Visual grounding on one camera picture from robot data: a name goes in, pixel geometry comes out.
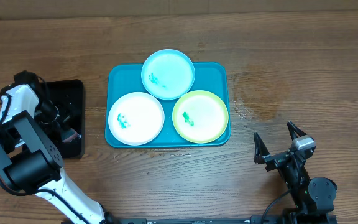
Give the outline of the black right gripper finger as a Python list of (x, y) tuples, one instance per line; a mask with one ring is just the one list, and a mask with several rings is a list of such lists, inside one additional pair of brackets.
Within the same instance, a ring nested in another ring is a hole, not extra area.
[(269, 150), (266, 148), (263, 140), (260, 138), (258, 132), (254, 133), (254, 162), (256, 164), (265, 164), (265, 159), (270, 156)]
[(287, 127), (292, 140), (306, 136), (306, 133), (299, 129), (292, 121), (287, 122)]

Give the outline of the pink and black sponge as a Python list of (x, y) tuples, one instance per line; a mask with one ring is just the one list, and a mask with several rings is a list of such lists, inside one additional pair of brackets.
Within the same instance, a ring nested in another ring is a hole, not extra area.
[(75, 139), (81, 139), (81, 135), (75, 131), (74, 129), (67, 129), (67, 130), (63, 130), (60, 133), (61, 139), (63, 143), (69, 143), (72, 142)]

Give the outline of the white pink plate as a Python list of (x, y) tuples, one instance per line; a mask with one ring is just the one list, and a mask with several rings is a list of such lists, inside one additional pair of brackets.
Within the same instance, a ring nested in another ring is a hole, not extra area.
[(108, 131), (119, 142), (140, 146), (154, 140), (161, 132), (165, 113), (154, 96), (133, 92), (120, 97), (108, 114)]

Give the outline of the light blue plate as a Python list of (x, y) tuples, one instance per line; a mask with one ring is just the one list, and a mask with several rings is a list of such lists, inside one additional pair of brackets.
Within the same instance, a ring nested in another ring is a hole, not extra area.
[(183, 52), (163, 49), (145, 60), (140, 76), (144, 88), (151, 95), (161, 100), (174, 100), (193, 86), (195, 67)]

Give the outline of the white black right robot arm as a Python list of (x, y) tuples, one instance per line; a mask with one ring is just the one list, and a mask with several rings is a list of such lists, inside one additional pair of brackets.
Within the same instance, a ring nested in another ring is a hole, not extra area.
[[(254, 133), (254, 162), (265, 164), (266, 171), (277, 170), (288, 190), (265, 209), (263, 215), (250, 218), (252, 223), (337, 223), (334, 210), (337, 185), (325, 177), (310, 178), (305, 168), (316, 149), (315, 140), (291, 121), (287, 122), (291, 146), (285, 152), (271, 155), (258, 133)], [(268, 216), (269, 210), (286, 195), (291, 195), (295, 208), (281, 215)]]

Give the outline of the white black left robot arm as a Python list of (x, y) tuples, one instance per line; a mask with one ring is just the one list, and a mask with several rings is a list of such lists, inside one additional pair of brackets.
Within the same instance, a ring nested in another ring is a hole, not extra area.
[(46, 82), (24, 70), (0, 91), (0, 187), (35, 195), (67, 223), (119, 223), (89, 198), (64, 170), (85, 152), (85, 88), (78, 79)]

